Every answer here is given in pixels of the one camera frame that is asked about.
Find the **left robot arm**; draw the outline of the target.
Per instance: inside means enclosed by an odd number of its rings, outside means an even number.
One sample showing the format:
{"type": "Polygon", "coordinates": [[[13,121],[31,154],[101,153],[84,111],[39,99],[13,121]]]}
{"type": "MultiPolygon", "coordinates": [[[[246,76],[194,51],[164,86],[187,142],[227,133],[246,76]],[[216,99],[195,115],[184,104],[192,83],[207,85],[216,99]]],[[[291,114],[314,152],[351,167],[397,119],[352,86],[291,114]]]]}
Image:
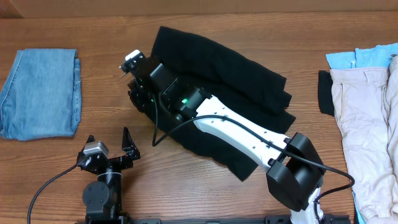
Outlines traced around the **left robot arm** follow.
{"type": "Polygon", "coordinates": [[[78,153],[76,165],[97,176],[88,184],[82,195],[86,206],[86,223],[130,223],[131,217],[123,210],[122,171],[133,167],[141,158],[128,128],[123,129],[122,150],[125,155],[109,158],[109,150],[102,141],[89,136],[78,153]]]}

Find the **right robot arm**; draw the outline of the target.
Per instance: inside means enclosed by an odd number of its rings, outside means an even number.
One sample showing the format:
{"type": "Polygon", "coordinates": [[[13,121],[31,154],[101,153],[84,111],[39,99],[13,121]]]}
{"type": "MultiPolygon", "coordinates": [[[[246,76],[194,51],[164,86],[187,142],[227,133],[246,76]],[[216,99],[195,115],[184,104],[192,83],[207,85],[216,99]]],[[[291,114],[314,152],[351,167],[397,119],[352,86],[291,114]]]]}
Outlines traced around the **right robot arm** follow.
{"type": "Polygon", "coordinates": [[[156,124],[164,114],[164,121],[174,125],[172,133],[194,125],[223,140],[262,167],[269,192],[290,209],[291,223],[323,223],[316,198],[325,170],[308,137],[296,133],[289,138],[253,123],[139,50],[127,55],[120,68],[134,77],[129,84],[132,102],[141,111],[154,112],[156,124]]]}

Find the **black shorts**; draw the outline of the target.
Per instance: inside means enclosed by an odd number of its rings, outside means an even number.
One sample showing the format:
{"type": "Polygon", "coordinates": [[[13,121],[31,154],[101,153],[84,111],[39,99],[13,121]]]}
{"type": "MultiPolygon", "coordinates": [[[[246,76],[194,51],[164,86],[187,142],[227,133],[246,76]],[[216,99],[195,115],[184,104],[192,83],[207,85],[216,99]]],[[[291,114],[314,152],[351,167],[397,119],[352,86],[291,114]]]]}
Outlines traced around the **black shorts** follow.
{"type": "MultiPolygon", "coordinates": [[[[224,105],[263,128],[284,134],[295,121],[288,112],[291,95],[285,77],[200,35],[160,27],[152,57],[176,73],[178,79],[203,88],[224,105]]],[[[177,122],[150,100],[139,107],[160,130],[193,153],[225,165],[239,180],[257,168],[247,155],[222,139],[189,123],[176,131],[177,122]]]]}

